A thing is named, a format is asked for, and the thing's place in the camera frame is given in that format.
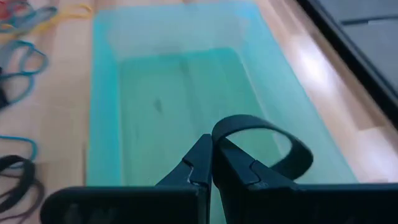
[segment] turquoise plastic tub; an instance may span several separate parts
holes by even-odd
[[[214,124],[253,114],[314,154],[303,183],[355,182],[255,4],[123,7],[94,21],[88,185],[154,185]],[[285,139],[251,131],[231,140],[266,165]],[[224,222],[212,190],[211,221]]]

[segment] wooden table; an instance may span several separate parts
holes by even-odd
[[[75,3],[95,11],[117,5],[169,4],[179,0],[55,0],[60,9]],[[308,97],[360,182],[398,180],[398,134],[344,62],[294,0],[257,0]],[[48,4],[32,0],[35,7]],[[0,133],[35,139],[40,147],[38,178],[47,194],[84,185],[88,143],[92,21],[68,21],[27,39],[45,52],[50,65],[36,77],[33,93],[0,115]],[[2,154],[26,155],[27,148],[5,142]],[[2,181],[0,189],[7,189]],[[34,199],[26,197],[7,214]],[[30,221],[38,222],[35,214]]]

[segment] black rubber band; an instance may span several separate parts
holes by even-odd
[[[257,128],[276,131],[286,136],[292,143],[289,153],[274,164],[271,169],[294,180],[302,176],[311,167],[313,162],[312,153],[302,141],[272,123],[252,115],[232,115],[217,122],[211,133],[215,150],[220,148],[219,144],[221,140],[229,135],[243,130]]]
[[[0,172],[18,162],[22,163],[22,175],[18,184],[7,192],[9,195],[8,198],[0,203],[0,213],[5,212],[16,205],[34,183],[35,165],[30,160],[24,159],[21,156],[11,155],[0,158]]]

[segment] plastic container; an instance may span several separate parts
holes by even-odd
[[[314,154],[303,183],[355,182],[255,4],[122,7],[94,21],[88,185],[154,185],[232,114],[263,117]],[[287,141],[233,136],[271,165]],[[217,191],[213,223],[223,222]]]

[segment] black loop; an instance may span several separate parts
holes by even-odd
[[[214,148],[219,150],[220,142],[233,133],[257,128],[276,131],[286,136],[292,143],[289,153],[274,164],[271,169],[294,180],[302,176],[311,167],[313,162],[312,153],[302,141],[268,121],[247,114],[228,116],[216,123],[211,133]]]
[[[24,159],[21,156],[11,155],[0,158],[0,172],[18,162],[22,163],[23,173],[16,187],[7,192],[8,198],[0,203],[0,213],[16,205],[34,183],[35,165],[30,160]]]

